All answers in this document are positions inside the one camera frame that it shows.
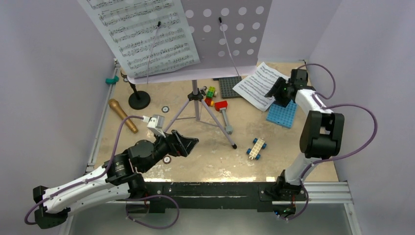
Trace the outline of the black microphone stand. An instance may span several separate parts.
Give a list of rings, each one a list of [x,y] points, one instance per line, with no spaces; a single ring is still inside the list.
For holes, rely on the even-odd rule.
[[[127,78],[127,73],[123,68],[120,69],[120,75],[123,78],[124,82],[128,82],[130,87],[133,90],[133,93],[129,96],[128,103],[130,107],[134,110],[142,110],[146,108],[151,101],[150,95],[145,91],[138,91],[136,85],[131,83]]]

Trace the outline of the lavender tripod music stand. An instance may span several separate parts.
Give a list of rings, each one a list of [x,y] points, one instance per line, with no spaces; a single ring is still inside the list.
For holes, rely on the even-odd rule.
[[[236,143],[213,111],[201,97],[197,81],[203,78],[221,78],[254,73],[258,52],[265,31],[272,2],[270,0],[183,0],[188,25],[194,29],[191,36],[200,62],[174,72],[157,70],[151,83],[190,80],[192,92],[184,105],[165,127],[167,131],[189,102],[194,103],[194,120],[200,122],[199,108],[203,107],[220,128],[233,148]]]

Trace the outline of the gold microphone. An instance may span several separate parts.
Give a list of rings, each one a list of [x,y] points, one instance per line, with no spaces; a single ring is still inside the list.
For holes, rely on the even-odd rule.
[[[109,99],[108,105],[122,120],[127,118],[127,114],[125,113],[120,103],[116,99],[113,99],[113,98]],[[133,132],[134,134],[138,133],[137,126],[130,119],[126,120],[125,124],[130,129],[131,132]]]

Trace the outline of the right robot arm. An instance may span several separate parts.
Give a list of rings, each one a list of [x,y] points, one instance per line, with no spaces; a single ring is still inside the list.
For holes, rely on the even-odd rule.
[[[266,96],[273,97],[274,103],[284,108],[295,103],[307,115],[300,136],[299,155],[267,191],[270,195],[287,199],[301,192],[303,181],[318,161],[338,155],[345,117],[323,108],[315,88],[308,85],[308,73],[304,69],[293,69],[288,79],[278,78]]]

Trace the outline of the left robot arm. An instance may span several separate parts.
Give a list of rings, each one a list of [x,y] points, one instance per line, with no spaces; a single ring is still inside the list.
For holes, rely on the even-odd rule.
[[[166,157],[187,157],[198,144],[198,138],[187,138],[172,130],[155,136],[155,141],[139,140],[120,154],[110,157],[101,167],[64,185],[33,189],[36,203],[31,209],[34,225],[49,229],[64,223],[86,199],[103,192],[120,199],[140,200],[146,194],[142,173],[146,173]]]

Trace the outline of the sheet music page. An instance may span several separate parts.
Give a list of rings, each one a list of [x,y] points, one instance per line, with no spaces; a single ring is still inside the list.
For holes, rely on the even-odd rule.
[[[130,78],[200,63],[180,0],[80,0],[79,4]]]
[[[265,112],[275,100],[273,97],[266,97],[265,95],[280,77],[286,81],[289,78],[262,62],[257,66],[254,74],[242,79],[232,89],[254,107]]]

